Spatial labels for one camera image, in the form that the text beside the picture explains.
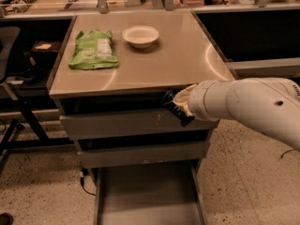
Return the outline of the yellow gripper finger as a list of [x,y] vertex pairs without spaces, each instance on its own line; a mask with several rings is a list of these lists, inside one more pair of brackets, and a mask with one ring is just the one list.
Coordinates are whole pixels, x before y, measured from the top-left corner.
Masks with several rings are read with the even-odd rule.
[[187,88],[178,92],[172,99],[172,102],[187,116],[192,116],[192,112],[190,111],[190,109],[188,107],[188,98],[189,98],[191,91],[195,87],[196,87],[196,84],[192,84],[192,85],[188,86]]

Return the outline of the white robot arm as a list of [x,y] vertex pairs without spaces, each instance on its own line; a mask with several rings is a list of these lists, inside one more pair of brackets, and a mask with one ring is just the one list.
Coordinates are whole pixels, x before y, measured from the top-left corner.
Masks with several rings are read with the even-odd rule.
[[178,92],[172,102],[189,117],[235,120],[300,150],[300,87],[289,79],[203,81]]

